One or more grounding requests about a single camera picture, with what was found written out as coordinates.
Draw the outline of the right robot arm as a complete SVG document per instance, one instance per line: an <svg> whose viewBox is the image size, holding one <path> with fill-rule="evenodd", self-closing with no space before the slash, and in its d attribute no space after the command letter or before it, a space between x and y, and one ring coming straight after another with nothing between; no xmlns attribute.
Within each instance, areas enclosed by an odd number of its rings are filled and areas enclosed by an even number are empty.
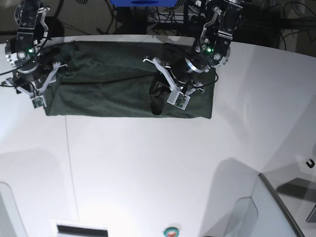
<svg viewBox="0 0 316 237"><path fill-rule="evenodd" d="M35 99L41 94L40 81L44 70L40 51L48 40L49 27L45 22L49 6L40 0L24 0L15 10L17 35L5 46L7 62L13 67L12 77L2 81L1 87L12 87Z"/></svg>

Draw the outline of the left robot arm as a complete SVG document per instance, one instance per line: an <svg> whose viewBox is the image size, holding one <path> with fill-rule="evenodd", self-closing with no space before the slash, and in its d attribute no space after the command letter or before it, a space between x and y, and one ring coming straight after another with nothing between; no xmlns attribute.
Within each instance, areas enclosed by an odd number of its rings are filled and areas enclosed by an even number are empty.
<svg viewBox="0 0 316 237"><path fill-rule="evenodd" d="M185 110L192 94L204 93L207 86L213 86L218 81L216 68L229 60L233 33L241 21L241 3L236 0L206 0L201 7L205 18L191 49L164 43L164 52L176 56L175 61L148 56L143 59L159 72L150 87L150 108L156 116L162 113L164 107L160 100L162 95L167 95L168 104Z"/></svg>

